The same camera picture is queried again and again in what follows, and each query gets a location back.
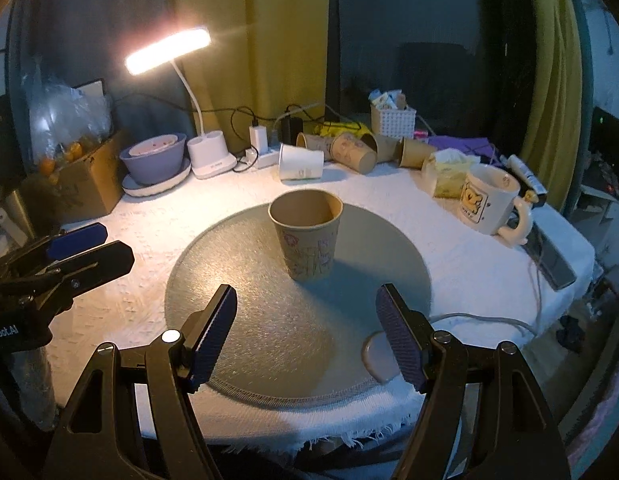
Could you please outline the white tube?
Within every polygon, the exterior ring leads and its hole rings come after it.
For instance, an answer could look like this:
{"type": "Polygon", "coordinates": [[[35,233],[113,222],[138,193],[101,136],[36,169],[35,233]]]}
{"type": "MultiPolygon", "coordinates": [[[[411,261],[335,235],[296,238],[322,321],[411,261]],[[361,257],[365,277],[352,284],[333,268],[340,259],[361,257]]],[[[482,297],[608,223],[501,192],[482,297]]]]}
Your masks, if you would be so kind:
{"type": "Polygon", "coordinates": [[[506,159],[506,166],[538,197],[547,196],[547,190],[541,183],[541,180],[536,177],[536,174],[526,166],[526,163],[520,157],[510,155],[506,159]]]}

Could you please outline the brown pig-print paper cup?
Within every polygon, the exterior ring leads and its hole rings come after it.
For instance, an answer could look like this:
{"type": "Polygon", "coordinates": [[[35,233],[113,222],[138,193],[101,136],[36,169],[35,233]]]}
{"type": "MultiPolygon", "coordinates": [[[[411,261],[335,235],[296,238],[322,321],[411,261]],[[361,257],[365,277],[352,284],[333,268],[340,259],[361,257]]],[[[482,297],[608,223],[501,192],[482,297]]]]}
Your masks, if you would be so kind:
{"type": "Polygon", "coordinates": [[[319,188],[279,195],[268,206],[282,258],[294,281],[324,278],[332,269],[344,204],[319,188]]]}

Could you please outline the round grey placemat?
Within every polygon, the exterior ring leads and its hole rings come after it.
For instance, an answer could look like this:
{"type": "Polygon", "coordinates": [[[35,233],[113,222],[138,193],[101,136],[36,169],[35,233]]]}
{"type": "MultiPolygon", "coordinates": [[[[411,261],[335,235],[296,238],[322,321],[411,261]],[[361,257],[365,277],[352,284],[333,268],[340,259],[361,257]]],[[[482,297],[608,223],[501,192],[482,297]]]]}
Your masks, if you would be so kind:
{"type": "Polygon", "coordinates": [[[330,274],[297,282],[267,209],[240,211],[190,243],[166,285],[166,323],[182,325],[227,284],[236,289],[237,314],[211,388],[263,408],[314,408],[375,387],[361,350],[381,330],[378,288],[392,283],[410,309],[430,312],[430,275],[419,250],[391,222],[347,205],[330,274]]]}

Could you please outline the clear plastic bag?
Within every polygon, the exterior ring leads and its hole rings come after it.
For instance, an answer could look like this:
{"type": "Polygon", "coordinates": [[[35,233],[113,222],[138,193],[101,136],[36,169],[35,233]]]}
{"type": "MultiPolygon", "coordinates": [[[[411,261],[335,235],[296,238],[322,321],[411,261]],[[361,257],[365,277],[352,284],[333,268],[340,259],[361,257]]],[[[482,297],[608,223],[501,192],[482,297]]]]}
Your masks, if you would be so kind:
{"type": "Polygon", "coordinates": [[[28,106],[33,162],[67,154],[71,145],[83,138],[89,145],[95,145],[110,136],[110,100],[106,96],[90,96],[46,73],[40,58],[34,58],[23,73],[21,87],[28,106]]]}

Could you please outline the white desk lamp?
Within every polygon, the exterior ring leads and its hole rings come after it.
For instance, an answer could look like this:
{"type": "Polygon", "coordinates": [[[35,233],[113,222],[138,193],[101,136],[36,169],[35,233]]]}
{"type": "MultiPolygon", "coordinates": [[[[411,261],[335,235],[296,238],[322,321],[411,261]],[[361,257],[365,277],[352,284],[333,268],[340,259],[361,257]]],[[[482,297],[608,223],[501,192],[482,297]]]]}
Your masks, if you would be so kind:
{"type": "Polygon", "coordinates": [[[190,87],[177,60],[190,53],[203,50],[211,44],[211,35],[206,26],[180,29],[157,41],[147,44],[127,55],[124,65],[132,76],[139,76],[170,64],[185,87],[198,119],[198,133],[187,142],[191,170],[199,180],[206,180],[224,174],[236,167],[237,159],[230,154],[221,130],[204,131],[203,111],[194,90],[190,87]]]}

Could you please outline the cardboard box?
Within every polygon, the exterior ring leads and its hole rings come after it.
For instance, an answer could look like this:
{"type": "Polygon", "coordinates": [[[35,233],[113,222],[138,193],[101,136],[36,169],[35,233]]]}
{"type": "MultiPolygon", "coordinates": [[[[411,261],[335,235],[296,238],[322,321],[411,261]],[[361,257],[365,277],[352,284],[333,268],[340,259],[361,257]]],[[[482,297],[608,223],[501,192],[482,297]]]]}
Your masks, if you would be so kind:
{"type": "Polygon", "coordinates": [[[126,174],[120,154],[132,143],[126,130],[119,130],[59,171],[54,189],[55,215],[60,223],[92,220],[110,214],[123,195],[126,174]]]}

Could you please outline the yellow curtain left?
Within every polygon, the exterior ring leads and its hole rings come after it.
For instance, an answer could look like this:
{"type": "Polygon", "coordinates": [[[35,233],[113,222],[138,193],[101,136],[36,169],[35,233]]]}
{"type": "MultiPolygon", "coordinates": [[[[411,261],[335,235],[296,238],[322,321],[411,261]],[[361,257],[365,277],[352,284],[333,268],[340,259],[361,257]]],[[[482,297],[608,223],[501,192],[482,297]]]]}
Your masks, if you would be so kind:
{"type": "Polygon", "coordinates": [[[323,115],[329,0],[174,0],[184,26],[209,29],[210,46],[183,58],[204,127],[222,130],[229,150],[249,144],[251,122],[274,124],[285,110],[323,115]]]}

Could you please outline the cream cartoon bear mug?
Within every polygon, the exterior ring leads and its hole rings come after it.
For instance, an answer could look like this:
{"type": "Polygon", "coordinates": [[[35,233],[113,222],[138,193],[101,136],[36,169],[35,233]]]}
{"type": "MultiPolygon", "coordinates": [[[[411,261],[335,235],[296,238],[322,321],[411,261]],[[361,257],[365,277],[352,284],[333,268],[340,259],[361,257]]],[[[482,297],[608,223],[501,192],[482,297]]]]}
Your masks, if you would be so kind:
{"type": "Polygon", "coordinates": [[[473,164],[463,184],[457,216],[469,228],[499,235],[509,245],[525,245],[533,228],[532,206],[519,195],[521,186],[509,172],[473,164]]]}

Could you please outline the yellow curtain right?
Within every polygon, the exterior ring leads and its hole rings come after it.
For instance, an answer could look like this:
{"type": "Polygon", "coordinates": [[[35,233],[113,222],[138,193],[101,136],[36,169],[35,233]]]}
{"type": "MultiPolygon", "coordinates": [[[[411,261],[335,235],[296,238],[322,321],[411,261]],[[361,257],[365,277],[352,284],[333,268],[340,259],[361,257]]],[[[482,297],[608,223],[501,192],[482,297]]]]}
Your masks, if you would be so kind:
{"type": "Polygon", "coordinates": [[[582,49],[573,0],[533,0],[536,68],[529,121],[521,152],[547,190],[547,203],[563,208],[573,179],[582,122],[582,49]]]}

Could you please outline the purple cloth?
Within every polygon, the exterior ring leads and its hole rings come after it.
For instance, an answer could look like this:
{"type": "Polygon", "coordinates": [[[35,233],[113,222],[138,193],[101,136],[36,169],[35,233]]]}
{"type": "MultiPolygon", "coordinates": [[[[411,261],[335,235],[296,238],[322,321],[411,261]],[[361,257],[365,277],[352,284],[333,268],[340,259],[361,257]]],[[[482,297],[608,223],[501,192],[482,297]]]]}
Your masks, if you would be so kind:
{"type": "Polygon", "coordinates": [[[503,167],[500,151],[488,138],[457,138],[457,136],[430,136],[427,143],[438,150],[456,148],[465,155],[474,155],[480,158],[483,164],[503,167]]]}

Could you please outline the white plate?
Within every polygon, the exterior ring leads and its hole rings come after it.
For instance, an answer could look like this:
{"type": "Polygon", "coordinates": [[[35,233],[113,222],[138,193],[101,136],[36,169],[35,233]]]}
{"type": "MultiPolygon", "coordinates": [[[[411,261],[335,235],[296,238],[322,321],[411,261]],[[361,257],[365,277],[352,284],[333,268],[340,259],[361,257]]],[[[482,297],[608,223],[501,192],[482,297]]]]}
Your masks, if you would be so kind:
{"type": "Polygon", "coordinates": [[[161,193],[168,192],[172,188],[184,182],[191,171],[191,162],[185,157],[180,167],[180,171],[175,176],[170,177],[162,182],[154,184],[139,184],[129,174],[122,181],[122,188],[126,195],[138,198],[151,197],[161,193]]]}

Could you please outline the black smartphone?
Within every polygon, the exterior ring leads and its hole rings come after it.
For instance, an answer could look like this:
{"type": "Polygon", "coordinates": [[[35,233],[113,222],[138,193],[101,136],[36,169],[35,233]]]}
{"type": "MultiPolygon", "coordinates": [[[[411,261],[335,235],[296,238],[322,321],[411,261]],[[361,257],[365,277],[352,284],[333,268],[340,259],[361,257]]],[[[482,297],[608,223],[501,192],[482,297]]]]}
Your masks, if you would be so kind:
{"type": "Polygon", "coordinates": [[[536,222],[522,248],[555,292],[576,282],[576,274],[567,259],[536,222]]]}

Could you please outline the white tablecloth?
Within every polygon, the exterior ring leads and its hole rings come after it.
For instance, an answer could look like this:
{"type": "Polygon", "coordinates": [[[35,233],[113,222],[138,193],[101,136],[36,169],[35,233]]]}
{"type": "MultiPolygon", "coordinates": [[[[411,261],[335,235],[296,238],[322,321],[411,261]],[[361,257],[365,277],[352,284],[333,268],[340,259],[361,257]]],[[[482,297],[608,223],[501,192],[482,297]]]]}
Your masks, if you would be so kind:
{"type": "Polygon", "coordinates": [[[337,253],[322,280],[291,280],[267,214],[288,185],[273,169],[189,178],[146,198],[126,196],[104,225],[133,249],[130,273],[78,298],[55,319],[47,355],[59,403],[98,344],[148,344],[235,287],[238,312],[216,378],[270,390],[259,406],[202,386],[191,403],[206,440],[294,452],[335,437],[354,444],[415,420],[422,399],[401,378],[380,385],[361,348],[379,330],[375,293],[394,284],[407,304],[467,344],[526,344],[582,297],[595,251],[558,211],[534,219],[575,273],[554,290],[521,248],[465,226],[414,172],[381,166],[361,176],[328,167],[320,187],[343,200],[337,253]]]}

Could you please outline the round white coaster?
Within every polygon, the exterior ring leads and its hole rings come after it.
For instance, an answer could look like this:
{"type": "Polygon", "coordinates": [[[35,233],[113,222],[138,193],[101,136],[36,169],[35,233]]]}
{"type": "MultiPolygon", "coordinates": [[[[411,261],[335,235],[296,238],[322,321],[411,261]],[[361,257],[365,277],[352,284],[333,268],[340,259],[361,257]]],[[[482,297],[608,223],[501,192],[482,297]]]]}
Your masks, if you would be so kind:
{"type": "Polygon", "coordinates": [[[381,385],[387,384],[398,376],[402,376],[409,384],[415,383],[414,374],[408,376],[403,374],[384,332],[374,333],[366,339],[363,350],[361,350],[361,360],[369,375],[381,385]]]}

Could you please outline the yellow plastic bag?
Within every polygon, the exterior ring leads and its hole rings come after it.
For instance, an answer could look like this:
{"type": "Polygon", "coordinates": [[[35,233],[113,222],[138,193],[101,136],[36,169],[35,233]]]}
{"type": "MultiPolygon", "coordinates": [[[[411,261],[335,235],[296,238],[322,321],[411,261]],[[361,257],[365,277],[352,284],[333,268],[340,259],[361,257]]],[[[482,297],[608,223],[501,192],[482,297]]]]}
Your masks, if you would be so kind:
{"type": "Polygon", "coordinates": [[[351,133],[353,136],[360,138],[365,133],[371,133],[371,130],[361,122],[321,122],[314,128],[316,136],[331,136],[335,138],[343,133],[351,133]]]}

